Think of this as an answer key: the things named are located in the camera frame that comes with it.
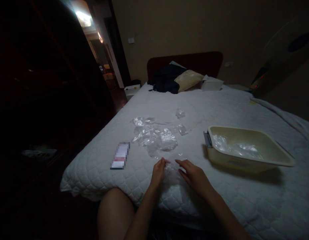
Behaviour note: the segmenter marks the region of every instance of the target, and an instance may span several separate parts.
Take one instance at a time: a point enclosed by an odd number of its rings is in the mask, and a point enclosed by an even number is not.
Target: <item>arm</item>
[[[164,167],[166,162],[167,161],[162,158],[154,165],[150,186],[128,228],[124,237],[125,240],[147,238],[152,213],[160,197],[160,185],[164,178]]]
[[[181,169],[179,169],[179,172],[189,186],[211,206],[228,237],[231,240],[250,239],[250,236],[233,215],[222,197],[214,190],[203,170],[188,160],[175,161],[186,170],[186,173]]]

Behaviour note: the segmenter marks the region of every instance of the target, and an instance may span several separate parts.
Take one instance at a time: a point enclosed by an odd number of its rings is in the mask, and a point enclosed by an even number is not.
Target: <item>beige plastic tub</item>
[[[292,167],[295,165],[293,157],[269,135],[261,131],[211,126],[204,135],[209,159],[216,164],[253,173],[276,166]],[[230,149],[237,144],[254,145],[260,157],[240,155],[235,151],[220,148],[213,138],[214,135],[225,137]]]

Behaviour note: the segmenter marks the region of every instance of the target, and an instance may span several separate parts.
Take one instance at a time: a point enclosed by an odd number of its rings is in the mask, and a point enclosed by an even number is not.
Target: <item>white blanket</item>
[[[221,91],[193,90],[171,93],[149,92],[144,85],[127,105],[75,157],[63,174],[61,191],[100,200],[119,187],[140,205],[156,159],[146,149],[131,144],[124,170],[110,170],[119,142],[131,141],[135,117],[155,117],[156,122],[182,123],[192,131],[176,135],[178,146],[163,157],[183,153],[201,167],[246,231],[257,239],[309,238],[309,141],[275,112],[250,101],[250,93],[223,86]],[[180,120],[175,111],[186,116]],[[309,131],[309,122],[298,118]],[[295,167],[278,167],[260,175],[232,171],[212,165],[207,159],[203,131],[208,126],[230,126],[266,132],[296,159]],[[193,193],[176,184],[164,189],[159,209],[181,222],[200,218],[200,202]]]

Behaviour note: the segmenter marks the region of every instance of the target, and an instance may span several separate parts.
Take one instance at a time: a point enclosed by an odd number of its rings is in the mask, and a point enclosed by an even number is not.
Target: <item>headboard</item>
[[[168,65],[171,61],[175,61],[181,66],[202,75],[207,74],[210,77],[216,78],[223,61],[223,54],[221,52],[205,52],[167,57],[154,57],[151,58],[147,64],[148,79],[151,79],[156,71]]]

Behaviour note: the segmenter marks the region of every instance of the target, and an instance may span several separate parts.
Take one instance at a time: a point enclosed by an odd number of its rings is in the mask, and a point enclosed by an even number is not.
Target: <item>mattress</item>
[[[151,158],[144,147],[131,144],[124,170],[110,170],[110,166],[119,142],[131,142],[135,136],[135,126],[129,122],[135,117],[154,117],[156,122],[182,123],[191,130],[187,135],[176,135],[178,146],[173,151],[160,154],[170,160],[183,154],[201,167],[252,237],[309,238],[309,140],[297,128],[277,112],[252,102],[250,93],[226,86],[221,91],[196,89],[176,95],[149,89],[152,86],[144,85],[74,158],[64,171],[61,191],[98,201],[109,189],[119,187],[134,204],[140,205],[157,159]],[[185,112],[181,119],[175,116],[178,107]],[[284,113],[309,132],[309,122]],[[207,158],[203,136],[203,131],[211,125],[263,131],[295,158],[296,165],[278,167],[260,175],[213,165]],[[166,220],[201,228],[200,199],[182,182],[165,184],[157,212]]]

